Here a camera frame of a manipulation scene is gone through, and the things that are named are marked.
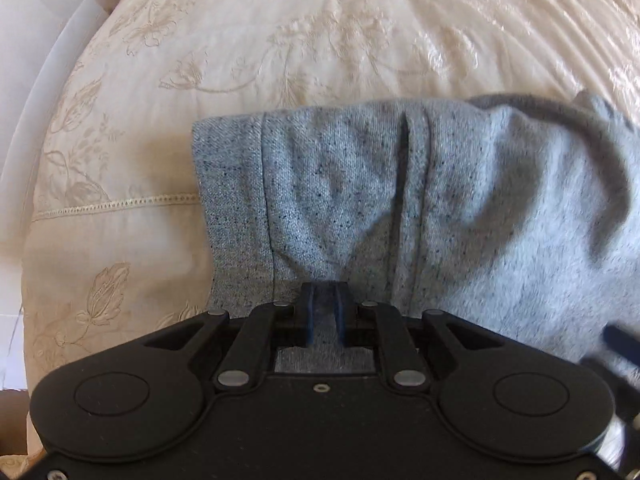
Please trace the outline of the light blue speckled pants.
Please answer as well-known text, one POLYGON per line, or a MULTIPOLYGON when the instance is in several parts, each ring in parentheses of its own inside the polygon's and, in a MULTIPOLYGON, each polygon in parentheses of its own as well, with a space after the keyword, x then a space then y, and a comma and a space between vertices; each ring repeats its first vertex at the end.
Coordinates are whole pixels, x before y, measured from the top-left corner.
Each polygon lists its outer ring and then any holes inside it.
POLYGON ((639 128, 589 92, 213 117, 192 129, 210 310, 345 282, 576 361, 639 326, 639 128))

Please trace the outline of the cream embroidered bedspread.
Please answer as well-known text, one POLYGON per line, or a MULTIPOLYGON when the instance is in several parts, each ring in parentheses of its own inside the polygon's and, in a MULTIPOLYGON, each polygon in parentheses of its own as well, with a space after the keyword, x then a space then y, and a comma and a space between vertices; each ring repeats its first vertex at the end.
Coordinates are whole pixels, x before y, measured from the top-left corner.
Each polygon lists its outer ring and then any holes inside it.
POLYGON ((639 0, 120 0, 43 141, 23 257, 29 387, 209 309, 197 122, 582 92, 639 128, 639 0))

